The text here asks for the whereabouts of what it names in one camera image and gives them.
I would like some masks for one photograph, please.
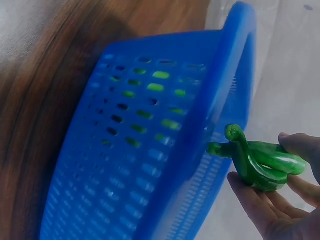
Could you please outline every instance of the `basket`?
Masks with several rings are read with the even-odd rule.
[[[231,164],[207,144],[248,121],[255,32],[238,2],[222,30],[109,45],[61,149],[40,239],[194,239]]]

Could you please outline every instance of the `wood grain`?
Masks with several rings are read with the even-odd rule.
[[[112,42],[202,30],[209,0],[0,2],[0,240],[38,239],[59,151]]]

